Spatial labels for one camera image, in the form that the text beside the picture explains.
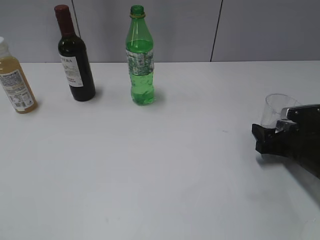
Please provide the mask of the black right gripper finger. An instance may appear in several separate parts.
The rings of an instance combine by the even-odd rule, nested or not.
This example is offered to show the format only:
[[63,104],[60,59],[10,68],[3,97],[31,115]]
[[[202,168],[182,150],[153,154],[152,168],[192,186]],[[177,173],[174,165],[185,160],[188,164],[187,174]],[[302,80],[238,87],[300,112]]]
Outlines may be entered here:
[[251,132],[256,140],[255,150],[261,155],[281,155],[281,149],[274,141],[276,135],[275,128],[266,128],[259,124],[253,123],[251,126]]

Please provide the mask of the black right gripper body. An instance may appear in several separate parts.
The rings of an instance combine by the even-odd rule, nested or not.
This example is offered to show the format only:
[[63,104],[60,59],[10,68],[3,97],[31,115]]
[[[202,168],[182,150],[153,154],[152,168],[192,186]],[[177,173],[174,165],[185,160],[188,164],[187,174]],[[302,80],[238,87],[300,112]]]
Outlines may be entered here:
[[274,137],[281,156],[288,157],[301,167],[320,177],[320,127],[291,126],[289,130],[277,132]]

